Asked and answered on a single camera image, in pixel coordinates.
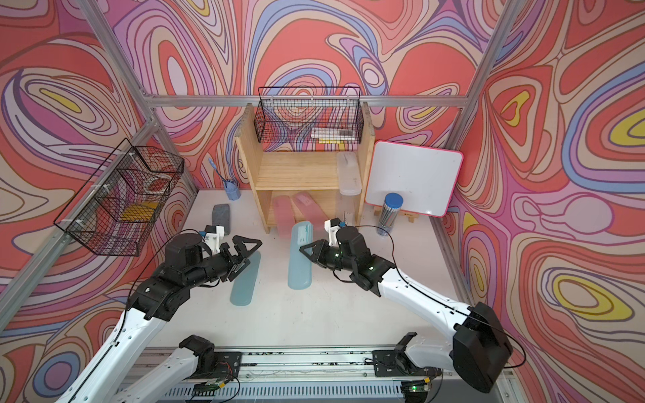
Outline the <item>teal pencil case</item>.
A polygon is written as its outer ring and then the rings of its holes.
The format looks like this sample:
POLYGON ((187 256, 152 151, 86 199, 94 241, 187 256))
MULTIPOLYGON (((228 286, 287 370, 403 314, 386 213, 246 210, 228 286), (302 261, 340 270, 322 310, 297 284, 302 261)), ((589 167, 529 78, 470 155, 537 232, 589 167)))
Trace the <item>teal pencil case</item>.
POLYGON ((313 241, 313 226, 309 221, 292 228, 287 284, 292 290, 305 290, 312 284, 312 262, 300 251, 313 241))
POLYGON ((250 263, 233 281, 229 301, 235 307, 247 307, 253 300, 255 285, 260 270, 261 253, 255 252, 250 263))

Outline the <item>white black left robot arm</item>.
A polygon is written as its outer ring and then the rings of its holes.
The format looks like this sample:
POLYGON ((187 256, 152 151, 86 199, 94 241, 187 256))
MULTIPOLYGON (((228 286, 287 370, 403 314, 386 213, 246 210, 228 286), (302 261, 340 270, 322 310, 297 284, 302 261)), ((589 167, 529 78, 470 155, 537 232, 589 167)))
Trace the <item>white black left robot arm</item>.
POLYGON ((164 262, 131 292, 113 333, 59 400, 156 402, 180 381, 214 369, 213 344, 191 335, 151 373, 118 390, 149 342, 189 300, 191 289, 234 280, 261 245, 259 239, 238 235, 230 244, 218 243, 195 230, 173 237, 164 262))

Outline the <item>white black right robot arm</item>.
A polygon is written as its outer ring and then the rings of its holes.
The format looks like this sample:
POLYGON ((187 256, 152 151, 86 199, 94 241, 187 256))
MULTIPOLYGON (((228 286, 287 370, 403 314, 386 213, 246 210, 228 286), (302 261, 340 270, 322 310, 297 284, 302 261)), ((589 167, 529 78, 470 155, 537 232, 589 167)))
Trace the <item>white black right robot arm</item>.
POLYGON ((315 265, 338 272, 347 270, 349 282, 377 297, 396 302, 429 322, 446 339, 443 347, 412 344, 414 332, 396 346, 396 366, 453 369, 473 389, 489 393, 505 370, 513 347, 492 307, 470 306, 445 297, 404 274, 395 260, 371 252, 364 236, 353 226, 334 223, 326 239, 299 249, 315 265))

